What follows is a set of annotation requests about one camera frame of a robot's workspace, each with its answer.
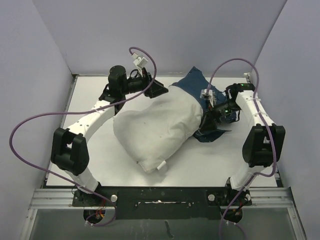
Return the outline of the dark blue embroidered pillowcase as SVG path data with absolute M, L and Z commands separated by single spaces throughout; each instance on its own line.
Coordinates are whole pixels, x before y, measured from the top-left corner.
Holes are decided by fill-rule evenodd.
M 210 90 L 214 97 L 213 103 L 209 103 L 208 100 L 202 98 L 201 91 L 207 89 L 208 83 L 209 82 L 204 77 L 202 71 L 194 66 L 184 78 L 172 84 L 195 98 L 201 106 L 202 117 L 199 127 L 193 134 L 193 136 L 201 143 L 213 142 L 227 132 L 225 129 L 219 129 L 218 124 L 231 124 L 240 120 L 239 110 L 236 110 L 235 112 L 229 111 L 226 115 L 215 118 L 213 107 L 219 104 L 226 104 L 227 97 L 211 84 Z

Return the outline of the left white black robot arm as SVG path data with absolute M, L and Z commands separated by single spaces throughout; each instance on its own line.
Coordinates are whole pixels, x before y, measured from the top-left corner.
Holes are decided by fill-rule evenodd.
M 109 71 L 108 84 L 89 113 L 69 127 L 55 130 L 50 160 L 84 192 L 83 198 L 88 204 L 95 206 L 102 199 L 102 193 L 97 189 L 100 183 L 88 168 L 90 157 L 87 143 L 90 138 L 122 109 L 126 95 L 142 92 L 145 97 L 153 99 L 168 91 L 144 67 L 136 76 L 127 76 L 123 66 L 113 66 Z

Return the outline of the white pillow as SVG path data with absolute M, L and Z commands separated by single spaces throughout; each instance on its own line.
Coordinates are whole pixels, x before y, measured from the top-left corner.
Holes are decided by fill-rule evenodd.
M 166 161 L 196 132 L 202 115 L 196 98 L 172 85 L 146 109 L 117 114 L 113 132 L 147 174 L 165 172 Z

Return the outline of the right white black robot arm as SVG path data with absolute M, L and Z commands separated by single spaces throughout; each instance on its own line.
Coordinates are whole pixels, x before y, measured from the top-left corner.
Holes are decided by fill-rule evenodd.
M 286 130 L 266 113 L 261 100 L 251 83 L 234 83 L 225 89 L 225 100 L 217 101 L 212 90 L 203 89 L 200 97 L 204 100 L 204 112 L 198 131 L 199 136 L 208 139 L 225 133 L 220 128 L 222 122 L 236 122 L 233 113 L 242 112 L 250 131 L 242 146 L 245 165 L 230 177 L 229 188 L 222 192 L 223 200 L 230 205 L 241 198 L 241 190 L 248 189 L 263 170 L 275 167 L 280 159 Z

